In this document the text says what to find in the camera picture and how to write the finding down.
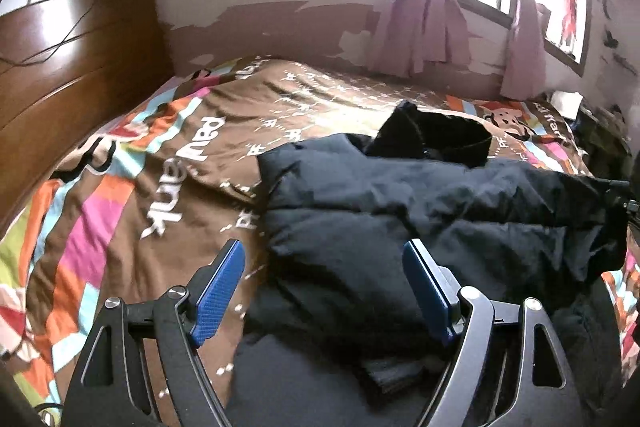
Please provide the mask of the colourful monkey print duvet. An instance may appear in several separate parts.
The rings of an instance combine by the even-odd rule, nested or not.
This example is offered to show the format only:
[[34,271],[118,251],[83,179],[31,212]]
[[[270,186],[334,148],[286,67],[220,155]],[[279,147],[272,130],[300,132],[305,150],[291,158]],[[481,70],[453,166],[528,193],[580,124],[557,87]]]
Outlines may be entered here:
[[[465,100],[262,56],[200,70],[61,161],[2,239],[25,323],[1,347],[2,424],[235,426],[234,357],[269,261],[260,155],[334,134],[372,138],[402,102],[478,121],[493,158],[602,179],[542,98]],[[215,336],[195,348],[188,283],[228,239],[242,243],[245,269]],[[638,421],[638,379],[622,355],[620,393],[586,425],[541,302],[492,300],[452,276],[460,335],[443,345],[449,360],[411,426]]]

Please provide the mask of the dark navy padded jacket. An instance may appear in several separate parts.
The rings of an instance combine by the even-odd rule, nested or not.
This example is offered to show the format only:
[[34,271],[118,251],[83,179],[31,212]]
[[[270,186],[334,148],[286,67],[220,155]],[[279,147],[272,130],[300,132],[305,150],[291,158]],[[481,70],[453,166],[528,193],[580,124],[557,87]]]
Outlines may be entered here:
[[603,274],[625,259],[628,186],[489,154],[478,121],[396,106],[377,135],[284,144],[258,159],[265,283],[245,317],[235,426],[411,426],[450,354],[402,269],[420,239],[460,284],[538,299],[586,425],[622,389]]

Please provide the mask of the brown wooden headboard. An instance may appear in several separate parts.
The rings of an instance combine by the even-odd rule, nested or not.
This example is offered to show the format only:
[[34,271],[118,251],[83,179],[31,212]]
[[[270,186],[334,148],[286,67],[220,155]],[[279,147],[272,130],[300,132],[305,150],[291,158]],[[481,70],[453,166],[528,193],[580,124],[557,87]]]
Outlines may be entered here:
[[46,0],[1,19],[1,225],[81,139],[174,73],[155,0]]

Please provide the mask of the dark cluttered bedside items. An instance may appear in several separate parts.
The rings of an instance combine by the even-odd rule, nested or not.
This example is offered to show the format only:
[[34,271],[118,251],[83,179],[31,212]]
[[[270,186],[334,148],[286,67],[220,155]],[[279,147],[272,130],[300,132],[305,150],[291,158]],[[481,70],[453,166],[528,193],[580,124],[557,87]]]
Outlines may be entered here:
[[578,109],[572,127],[580,156],[593,176],[628,180],[632,154],[620,114],[585,103]]

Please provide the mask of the white object beside bed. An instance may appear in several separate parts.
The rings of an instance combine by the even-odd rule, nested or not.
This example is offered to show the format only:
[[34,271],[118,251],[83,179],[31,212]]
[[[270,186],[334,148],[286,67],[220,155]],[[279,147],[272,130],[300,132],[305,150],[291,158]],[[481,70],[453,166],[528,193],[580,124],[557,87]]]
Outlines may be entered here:
[[574,121],[579,113],[584,97],[579,92],[554,91],[550,98],[551,105],[565,119]]

